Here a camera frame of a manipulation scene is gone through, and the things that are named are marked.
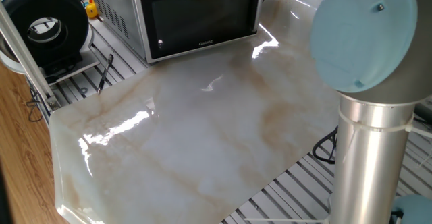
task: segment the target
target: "marble-pattern table top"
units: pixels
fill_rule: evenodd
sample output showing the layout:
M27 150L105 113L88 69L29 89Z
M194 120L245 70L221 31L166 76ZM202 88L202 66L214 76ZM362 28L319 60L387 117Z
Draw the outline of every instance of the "marble-pattern table top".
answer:
M257 36L161 62L51 116L74 223L217 224L338 120L308 38L321 0L265 0Z

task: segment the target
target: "yellow rubber duck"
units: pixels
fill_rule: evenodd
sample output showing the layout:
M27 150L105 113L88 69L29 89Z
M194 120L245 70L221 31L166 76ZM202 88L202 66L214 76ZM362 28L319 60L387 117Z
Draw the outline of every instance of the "yellow rubber duck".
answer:
M97 16L97 10L94 0L88 0L88 5L86 6L86 13L89 18L95 18Z

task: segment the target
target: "wooden floor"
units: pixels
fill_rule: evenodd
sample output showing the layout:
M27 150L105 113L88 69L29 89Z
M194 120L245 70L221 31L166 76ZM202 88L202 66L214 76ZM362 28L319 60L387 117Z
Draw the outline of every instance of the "wooden floor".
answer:
M28 121L23 75L0 65L0 159L15 223L68 223L55 210L47 125ZM35 118L40 113L35 109Z

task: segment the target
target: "microwave brand logo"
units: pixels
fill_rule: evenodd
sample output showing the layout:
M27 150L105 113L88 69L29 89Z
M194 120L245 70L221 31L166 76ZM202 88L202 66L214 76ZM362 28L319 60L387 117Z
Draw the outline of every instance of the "microwave brand logo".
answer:
M207 45L207 44L210 44L210 43L213 43L213 40L208 40L208 41L200 42L199 45L200 46L201 45Z

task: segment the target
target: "microwave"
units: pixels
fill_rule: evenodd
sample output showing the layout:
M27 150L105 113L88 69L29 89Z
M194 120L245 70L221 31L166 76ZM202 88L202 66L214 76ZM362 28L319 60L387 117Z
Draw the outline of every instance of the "microwave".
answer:
M257 33L263 0L94 0L99 15L147 63Z

